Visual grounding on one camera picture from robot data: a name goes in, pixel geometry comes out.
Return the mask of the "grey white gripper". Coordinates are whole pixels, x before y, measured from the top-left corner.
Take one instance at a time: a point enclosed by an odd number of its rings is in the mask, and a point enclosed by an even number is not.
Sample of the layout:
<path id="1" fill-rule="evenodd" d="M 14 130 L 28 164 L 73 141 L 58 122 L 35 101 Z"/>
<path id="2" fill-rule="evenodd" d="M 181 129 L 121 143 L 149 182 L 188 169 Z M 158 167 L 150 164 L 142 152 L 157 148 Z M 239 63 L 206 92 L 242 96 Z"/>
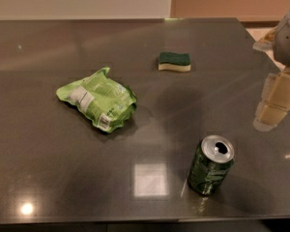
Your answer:
<path id="1" fill-rule="evenodd" d="M 276 27 L 254 43 L 253 49 L 271 51 L 274 59 L 286 66 L 282 72 L 268 75 L 255 112 L 253 126 L 258 131 L 271 131 L 290 111 L 290 10 Z"/>

